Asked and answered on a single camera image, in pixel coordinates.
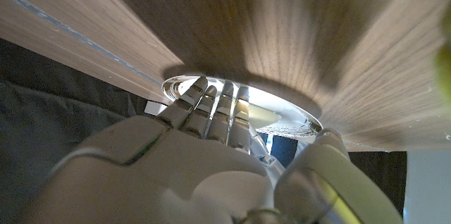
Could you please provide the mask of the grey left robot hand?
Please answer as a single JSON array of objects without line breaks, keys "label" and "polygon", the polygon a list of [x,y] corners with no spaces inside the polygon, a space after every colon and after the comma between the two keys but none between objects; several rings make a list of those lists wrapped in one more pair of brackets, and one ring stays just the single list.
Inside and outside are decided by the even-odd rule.
[{"label": "grey left robot hand", "polygon": [[249,132],[251,135],[251,155],[263,164],[273,187],[275,187],[285,168],[276,157],[270,155],[263,139],[252,125],[249,126]]}]

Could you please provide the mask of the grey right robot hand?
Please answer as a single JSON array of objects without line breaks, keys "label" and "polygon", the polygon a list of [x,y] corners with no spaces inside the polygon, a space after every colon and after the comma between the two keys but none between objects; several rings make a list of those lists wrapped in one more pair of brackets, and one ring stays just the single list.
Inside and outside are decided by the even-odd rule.
[{"label": "grey right robot hand", "polygon": [[[164,82],[171,105],[88,137],[62,158],[21,223],[401,223],[340,134],[260,89]],[[285,168],[273,187],[252,125]]]}]

